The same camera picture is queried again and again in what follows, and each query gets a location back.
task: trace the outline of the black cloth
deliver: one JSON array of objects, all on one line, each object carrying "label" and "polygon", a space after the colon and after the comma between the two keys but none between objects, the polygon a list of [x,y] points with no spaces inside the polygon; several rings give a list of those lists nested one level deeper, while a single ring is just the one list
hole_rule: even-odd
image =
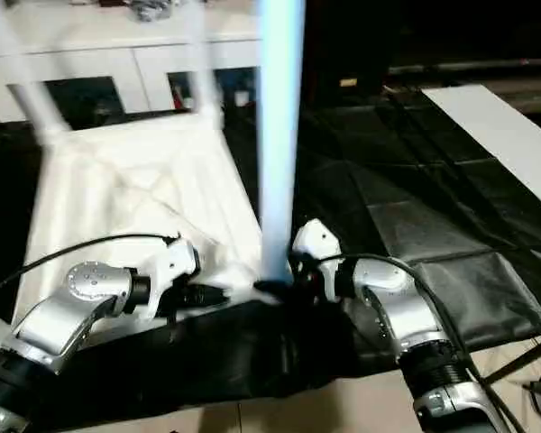
[{"label": "black cloth", "polygon": [[[227,111],[225,138],[257,208],[255,118],[252,107]],[[293,230],[314,217],[345,252],[413,265],[472,349],[541,334],[541,202],[423,96],[302,110]],[[375,318],[350,299],[251,302],[90,348],[61,375],[63,391],[36,428],[285,396],[386,371],[393,358]]]}]

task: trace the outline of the tile floor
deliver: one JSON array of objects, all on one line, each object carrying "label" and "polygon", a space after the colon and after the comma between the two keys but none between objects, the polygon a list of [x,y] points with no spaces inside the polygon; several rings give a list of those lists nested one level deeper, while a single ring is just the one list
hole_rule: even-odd
[{"label": "tile floor", "polygon": [[[483,374],[533,346],[524,341],[473,357]],[[529,432],[541,433],[541,419],[518,386],[537,379],[541,360],[496,384],[495,389]],[[86,428],[83,433],[396,433],[418,432],[411,397],[399,372],[338,380],[323,389],[284,400],[264,399],[182,410],[170,415]]]}]

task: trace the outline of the white panel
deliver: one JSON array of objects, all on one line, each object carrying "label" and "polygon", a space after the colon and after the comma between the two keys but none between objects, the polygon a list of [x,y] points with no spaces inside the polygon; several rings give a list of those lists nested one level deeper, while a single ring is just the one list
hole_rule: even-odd
[{"label": "white panel", "polygon": [[541,200],[541,128],[483,86],[423,92]]},{"label": "white panel", "polygon": [[215,42],[210,44],[213,68],[249,68],[259,66],[260,41]]},{"label": "white panel", "polygon": [[134,57],[142,75],[150,110],[173,110],[168,73],[191,69],[188,46],[137,48]]}]

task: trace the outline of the cabinet door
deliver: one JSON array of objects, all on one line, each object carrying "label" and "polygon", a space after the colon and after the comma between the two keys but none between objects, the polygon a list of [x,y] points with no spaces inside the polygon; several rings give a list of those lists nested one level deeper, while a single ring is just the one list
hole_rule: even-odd
[{"label": "cabinet door", "polygon": [[[32,72],[36,79],[47,83],[56,102],[68,99],[69,86],[62,80],[73,78],[105,78],[91,81],[93,88],[110,86],[106,93],[114,94],[119,105],[125,113],[138,113],[149,110],[148,99],[144,93],[144,86],[140,73],[134,60],[133,51],[130,49],[111,49],[95,51],[60,51],[52,53],[31,54],[27,57]],[[4,59],[0,58],[0,122],[25,120],[23,109],[15,98],[16,79],[5,67]],[[82,81],[78,86],[78,92],[87,87],[87,81]]]},{"label": "cabinet door", "polygon": [[[221,41],[209,46],[211,67],[222,94],[226,99],[227,88],[224,82],[231,81],[230,69],[237,69],[236,76],[252,75],[259,65],[259,41]],[[192,95],[189,93],[188,71],[192,70],[192,55],[188,45],[169,45],[161,47],[138,48],[134,50],[142,81],[149,98],[151,111],[173,110],[185,106],[192,107]],[[251,94],[248,86],[236,97],[237,102]]]}]

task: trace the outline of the black cable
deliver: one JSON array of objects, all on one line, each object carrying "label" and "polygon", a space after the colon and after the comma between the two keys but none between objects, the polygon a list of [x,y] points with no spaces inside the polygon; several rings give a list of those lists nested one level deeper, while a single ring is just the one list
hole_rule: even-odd
[{"label": "black cable", "polygon": [[55,253],[45,255],[44,257],[34,262],[25,264],[22,268],[18,269],[18,271],[11,273],[5,279],[0,281],[0,289],[2,289],[9,282],[12,282],[13,280],[21,277],[28,271],[31,271],[32,269],[37,268],[38,266],[41,266],[42,264],[45,264],[46,262],[49,262],[50,260],[54,260],[64,254],[72,253],[76,250],[86,248],[87,246],[101,244],[108,241],[114,241],[116,239],[126,239],[130,237],[160,239],[164,241],[166,245],[172,244],[177,239],[176,237],[165,236],[165,235],[155,235],[155,234],[150,234],[150,233],[130,233],[130,234],[125,234],[125,235],[110,235],[110,236],[98,237],[96,239],[91,239],[89,241],[81,242],[80,244],[74,244],[67,248],[63,248],[61,250],[58,250]]},{"label": "black cable", "polygon": [[382,255],[372,254],[372,253],[342,253],[342,254],[337,254],[337,255],[331,255],[323,259],[315,260],[315,262],[322,263],[322,262],[329,262],[331,260],[339,260],[339,259],[378,260],[380,262],[385,262],[385,263],[389,263],[394,266],[397,266],[402,271],[410,275],[413,278],[413,280],[415,280],[416,285],[429,297],[429,299],[435,305],[436,312],[441,318],[441,322],[443,322],[443,325],[445,326],[446,334],[453,340],[455,346],[461,352],[463,360],[467,363],[467,369],[471,373],[472,377],[485,390],[485,392],[487,393],[491,401],[494,403],[495,407],[498,408],[498,410],[500,410],[501,412],[503,412],[505,417],[507,417],[509,422],[513,425],[513,428],[518,433],[526,433],[525,430],[523,429],[523,426],[521,426],[518,419],[515,417],[513,412],[509,409],[507,404],[485,381],[485,379],[481,376],[481,373],[479,373],[479,369],[477,368],[477,365],[471,358],[471,354],[469,353],[467,344],[465,344],[463,337],[461,336],[461,333],[459,332],[459,329],[457,328],[457,325],[454,323],[454,319],[451,316],[451,313],[449,312],[449,310],[447,309],[443,301],[441,301],[435,295],[435,293],[431,290],[429,285],[418,275],[418,273],[415,272],[413,268],[391,257],[385,257]]}]

